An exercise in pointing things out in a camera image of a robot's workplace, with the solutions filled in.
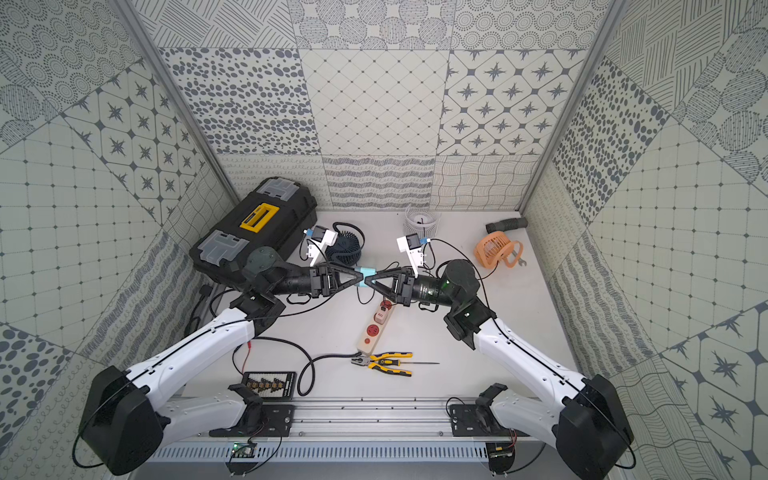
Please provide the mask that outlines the teal charger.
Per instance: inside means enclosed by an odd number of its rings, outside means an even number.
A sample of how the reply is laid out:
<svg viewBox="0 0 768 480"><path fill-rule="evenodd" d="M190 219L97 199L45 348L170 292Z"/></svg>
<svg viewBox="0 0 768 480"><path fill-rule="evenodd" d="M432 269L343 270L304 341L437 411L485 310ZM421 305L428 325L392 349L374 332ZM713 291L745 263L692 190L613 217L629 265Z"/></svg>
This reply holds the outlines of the teal charger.
<svg viewBox="0 0 768 480"><path fill-rule="evenodd" d="M370 267L357 267L356 271L362 275L362 279L357 284L357 286L361 288L367 286L367 284L365 283L366 278L373 276L377 273L377 270L375 268L370 268Z"/></svg>

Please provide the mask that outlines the pink charger of blue fan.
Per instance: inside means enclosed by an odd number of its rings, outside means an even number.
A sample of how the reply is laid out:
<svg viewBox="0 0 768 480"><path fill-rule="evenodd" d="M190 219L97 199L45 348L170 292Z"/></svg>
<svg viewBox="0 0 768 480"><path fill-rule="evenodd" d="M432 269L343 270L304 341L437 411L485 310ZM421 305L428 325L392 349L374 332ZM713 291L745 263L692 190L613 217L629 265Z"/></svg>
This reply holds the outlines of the pink charger of blue fan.
<svg viewBox="0 0 768 480"><path fill-rule="evenodd" d="M376 312L375 319L377 322L386 322L391 315L393 304L388 300L383 300Z"/></svg>

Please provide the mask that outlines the cream red power strip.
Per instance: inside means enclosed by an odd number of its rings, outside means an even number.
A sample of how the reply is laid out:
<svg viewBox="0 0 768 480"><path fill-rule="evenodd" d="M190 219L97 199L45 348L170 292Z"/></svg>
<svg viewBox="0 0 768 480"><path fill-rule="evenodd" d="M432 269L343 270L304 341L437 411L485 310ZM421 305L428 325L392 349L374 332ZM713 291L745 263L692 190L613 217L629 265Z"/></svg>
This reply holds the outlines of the cream red power strip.
<svg viewBox="0 0 768 480"><path fill-rule="evenodd" d="M370 317L370 319L367 321L363 332L359 338L359 341L357 343L357 349L359 352L361 352L364 355L371 355L374 353L375 347L382 336L382 333L389 321L389 319L386 322L377 322L375 319L376 312L378 310L379 305L376 307L376 310L374 314Z"/></svg>

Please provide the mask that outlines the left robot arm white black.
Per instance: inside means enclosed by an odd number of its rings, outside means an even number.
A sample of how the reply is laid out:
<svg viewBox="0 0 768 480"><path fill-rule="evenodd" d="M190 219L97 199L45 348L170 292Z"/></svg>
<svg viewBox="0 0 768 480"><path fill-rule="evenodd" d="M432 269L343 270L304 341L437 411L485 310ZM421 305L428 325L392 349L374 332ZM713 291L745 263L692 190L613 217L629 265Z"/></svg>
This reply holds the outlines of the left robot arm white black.
<svg viewBox="0 0 768 480"><path fill-rule="evenodd" d="M263 401L242 383L211 397L172 397L219 358L269 329L285 309L281 296L330 298L365 278L335 263L288 263L270 247L253 251L241 274L240 296L207 327L127 370L110 366L93 379L77 437L112 474L128 474L158 449L206 431L238 427L257 433L265 423Z"/></svg>

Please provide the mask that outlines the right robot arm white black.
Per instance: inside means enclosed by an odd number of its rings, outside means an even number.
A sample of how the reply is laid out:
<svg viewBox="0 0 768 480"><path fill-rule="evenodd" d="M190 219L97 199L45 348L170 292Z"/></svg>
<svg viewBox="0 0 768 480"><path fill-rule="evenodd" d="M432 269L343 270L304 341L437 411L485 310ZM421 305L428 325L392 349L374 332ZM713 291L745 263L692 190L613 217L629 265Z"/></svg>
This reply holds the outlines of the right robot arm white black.
<svg viewBox="0 0 768 480"><path fill-rule="evenodd" d="M445 306L451 335L503 366L534 393L525 398L503 385L480 404L501 426L553 447L581 479L604 479L630 451L634 434L615 386L551 359L513 332L478 296L480 280L468 260L451 260L438 278L409 268L368 276L365 284L386 299Z"/></svg>

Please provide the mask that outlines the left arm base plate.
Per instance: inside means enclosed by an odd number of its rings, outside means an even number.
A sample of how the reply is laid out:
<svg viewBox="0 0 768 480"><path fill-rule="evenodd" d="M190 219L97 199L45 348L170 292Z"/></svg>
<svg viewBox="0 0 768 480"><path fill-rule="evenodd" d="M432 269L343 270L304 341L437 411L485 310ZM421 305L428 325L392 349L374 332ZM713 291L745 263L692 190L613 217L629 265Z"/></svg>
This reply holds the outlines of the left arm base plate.
<svg viewBox="0 0 768 480"><path fill-rule="evenodd" d="M210 430L217 437L287 437L290 434L295 406L290 404L264 404L247 407L241 419L232 427Z"/></svg>

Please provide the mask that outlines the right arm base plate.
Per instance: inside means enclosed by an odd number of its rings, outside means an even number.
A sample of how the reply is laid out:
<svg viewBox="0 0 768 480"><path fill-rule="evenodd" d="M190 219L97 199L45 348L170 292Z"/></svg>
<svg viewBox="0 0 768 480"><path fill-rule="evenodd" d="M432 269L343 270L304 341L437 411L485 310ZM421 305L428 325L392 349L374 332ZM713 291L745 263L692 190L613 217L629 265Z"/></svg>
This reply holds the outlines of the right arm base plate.
<svg viewBox="0 0 768 480"><path fill-rule="evenodd" d="M454 437L509 437L512 430L503 427L489 408L476 404L449 404L447 407Z"/></svg>

